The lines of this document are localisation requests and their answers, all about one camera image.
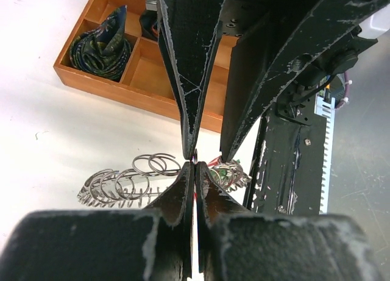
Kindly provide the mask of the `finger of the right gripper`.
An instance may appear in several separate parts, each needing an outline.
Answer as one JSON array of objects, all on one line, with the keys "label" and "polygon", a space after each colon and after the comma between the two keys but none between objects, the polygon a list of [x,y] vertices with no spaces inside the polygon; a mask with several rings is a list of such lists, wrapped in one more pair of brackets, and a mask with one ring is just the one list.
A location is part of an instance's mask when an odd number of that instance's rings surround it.
[{"label": "finger of the right gripper", "polygon": [[180,115],[182,152],[195,153],[222,37],[225,0],[157,0],[158,45]]},{"label": "finger of the right gripper", "polygon": [[221,131],[231,160],[256,120],[322,53],[389,0],[275,0],[232,49]]}]

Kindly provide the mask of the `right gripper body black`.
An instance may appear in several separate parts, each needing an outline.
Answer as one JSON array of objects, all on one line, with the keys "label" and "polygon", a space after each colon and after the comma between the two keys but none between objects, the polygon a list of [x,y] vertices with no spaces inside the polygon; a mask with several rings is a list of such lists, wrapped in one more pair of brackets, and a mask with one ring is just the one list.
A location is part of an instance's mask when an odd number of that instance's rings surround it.
[{"label": "right gripper body black", "polygon": [[308,19],[323,0],[226,0],[221,14],[223,33],[242,43],[252,37],[255,47],[304,48]]}]

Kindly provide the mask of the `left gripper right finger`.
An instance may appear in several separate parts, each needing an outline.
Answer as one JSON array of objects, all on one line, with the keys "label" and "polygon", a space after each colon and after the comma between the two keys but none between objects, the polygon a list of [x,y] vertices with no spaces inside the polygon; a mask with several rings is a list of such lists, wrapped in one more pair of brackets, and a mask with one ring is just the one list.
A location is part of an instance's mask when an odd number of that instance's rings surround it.
[{"label": "left gripper right finger", "polygon": [[361,227],[343,215],[254,213],[195,166],[199,271],[205,280],[382,280]]}]

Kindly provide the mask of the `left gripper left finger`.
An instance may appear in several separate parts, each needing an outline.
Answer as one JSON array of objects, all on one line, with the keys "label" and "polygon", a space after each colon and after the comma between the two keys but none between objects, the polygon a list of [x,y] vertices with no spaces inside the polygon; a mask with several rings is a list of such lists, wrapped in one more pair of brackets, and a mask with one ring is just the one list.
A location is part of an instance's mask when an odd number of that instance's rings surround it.
[{"label": "left gripper left finger", "polygon": [[26,215],[2,254],[2,280],[186,280],[192,276],[193,163],[141,210]]}]

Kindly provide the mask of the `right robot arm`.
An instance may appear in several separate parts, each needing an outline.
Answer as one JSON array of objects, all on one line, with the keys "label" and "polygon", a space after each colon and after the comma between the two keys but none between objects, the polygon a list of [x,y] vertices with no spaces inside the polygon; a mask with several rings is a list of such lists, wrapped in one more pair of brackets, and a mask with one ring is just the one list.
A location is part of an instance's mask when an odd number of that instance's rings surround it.
[{"label": "right robot arm", "polygon": [[310,90],[351,67],[361,22],[389,0],[156,0],[158,45],[193,157],[216,52],[235,36],[220,151],[231,160],[254,122],[291,84]]}]

